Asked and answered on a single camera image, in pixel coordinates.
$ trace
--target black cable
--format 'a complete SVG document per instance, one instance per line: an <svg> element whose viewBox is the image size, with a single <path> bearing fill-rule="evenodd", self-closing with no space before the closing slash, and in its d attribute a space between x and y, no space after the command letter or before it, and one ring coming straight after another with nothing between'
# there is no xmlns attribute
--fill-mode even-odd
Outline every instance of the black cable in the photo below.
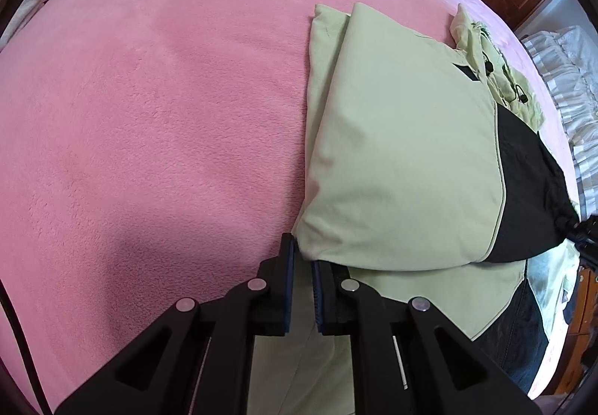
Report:
<svg viewBox="0 0 598 415"><path fill-rule="evenodd" d="M44 389L41 387L40 378L35 370L34 360L31 357L31 351L29 351L25 333L23 332L23 328L21 327L21 323L19 322L19 318L17 317L17 313L14 310L13 304L8 297L7 291L2 284L2 280L0 280L0 304L2 304L2 308L4 309L4 313L8 319L8 323L13 328L14 338L17 340L17 345L19 346L19 351L21 352L21 357L23 358L23 364L25 365L25 370L27 371L27 376L29 377L29 383L31 383L35 398L37 399L38 404L40 404L41 411L43 415L53 415L52 410L50 410L50 405L46 399L46 395L44 395Z"/></svg>

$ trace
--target silver rivet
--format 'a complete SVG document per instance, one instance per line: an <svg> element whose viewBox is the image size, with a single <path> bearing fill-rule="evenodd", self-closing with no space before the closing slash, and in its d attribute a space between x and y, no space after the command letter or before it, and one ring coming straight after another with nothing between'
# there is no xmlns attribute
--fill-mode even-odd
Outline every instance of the silver rivet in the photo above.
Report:
<svg viewBox="0 0 598 415"><path fill-rule="evenodd" d="M420 312L425 312L430 308L430 301L424 297L415 297L411 304L415 310L419 310Z"/></svg>
<svg viewBox="0 0 598 415"><path fill-rule="evenodd" d="M268 284L263 279L251 279L247 282L247 288L254 291L264 290L266 285Z"/></svg>
<svg viewBox="0 0 598 415"><path fill-rule="evenodd" d="M355 290L360 287L360 283L354 279L346 279L341 282L340 286L343 288L343 290L355 292Z"/></svg>
<svg viewBox="0 0 598 415"><path fill-rule="evenodd" d="M176 309L179 312L189 312L193 309L193 307L195 307L195 300L189 297L179 299L179 301L176 303Z"/></svg>

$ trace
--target pink blanket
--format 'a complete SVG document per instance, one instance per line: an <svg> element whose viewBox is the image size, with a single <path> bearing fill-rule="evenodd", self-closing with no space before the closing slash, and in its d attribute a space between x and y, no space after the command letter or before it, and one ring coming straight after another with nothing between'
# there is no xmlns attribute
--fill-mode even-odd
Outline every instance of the pink blanket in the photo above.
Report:
<svg viewBox="0 0 598 415"><path fill-rule="evenodd" d="M459 2L486 21L576 197L551 98L478 0L50 0L0 54L0 276L52 408L179 297L275 254L303 199L314 5L356 1L451 44ZM0 356L37 406L2 314Z"/></svg>

